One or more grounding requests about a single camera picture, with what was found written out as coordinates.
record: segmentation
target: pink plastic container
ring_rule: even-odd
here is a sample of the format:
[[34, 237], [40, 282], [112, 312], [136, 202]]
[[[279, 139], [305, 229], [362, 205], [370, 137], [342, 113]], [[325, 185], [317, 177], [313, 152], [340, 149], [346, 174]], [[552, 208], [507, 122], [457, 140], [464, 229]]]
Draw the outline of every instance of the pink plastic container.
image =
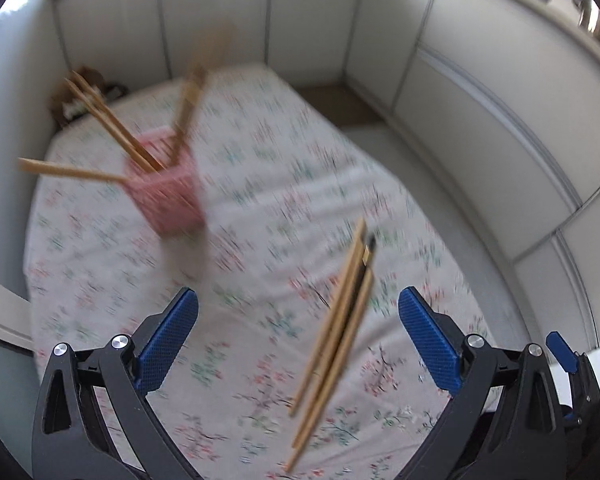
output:
[[[162, 126], [138, 136], [147, 151], [166, 165], [171, 155], [170, 126]], [[153, 230], [160, 236], [198, 229], [205, 224], [199, 200], [202, 186], [195, 160], [184, 145], [179, 164], [154, 173], [146, 173], [127, 158], [124, 173], [128, 180], [124, 189]]]

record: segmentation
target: table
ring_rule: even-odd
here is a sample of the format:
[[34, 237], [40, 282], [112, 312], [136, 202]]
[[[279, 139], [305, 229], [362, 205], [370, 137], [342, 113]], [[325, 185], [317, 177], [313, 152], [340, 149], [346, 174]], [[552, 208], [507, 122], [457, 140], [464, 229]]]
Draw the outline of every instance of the table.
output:
[[[169, 82], [114, 110], [138, 133], [168, 124], [178, 93]], [[57, 342], [102, 346], [190, 286], [198, 321], [148, 399], [205, 479], [392, 480], [448, 400], [399, 321], [400, 290], [417, 286], [462, 330], [489, 336], [458, 265], [404, 186], [265, 67], [213, 77], [191, 147], [205, 186], [203, 232], [161, 240], [115, 184], [39, 179], [24, 271], [40, 372]], [[113, 173], [123, 163], [93, 118], [58, 135], [47, 158]], [[360, 215], [378, 241], [368, 312], [286, 475], [297, 424], [287, 406]], [[98, 395], [120, 454], [137, 465]]]

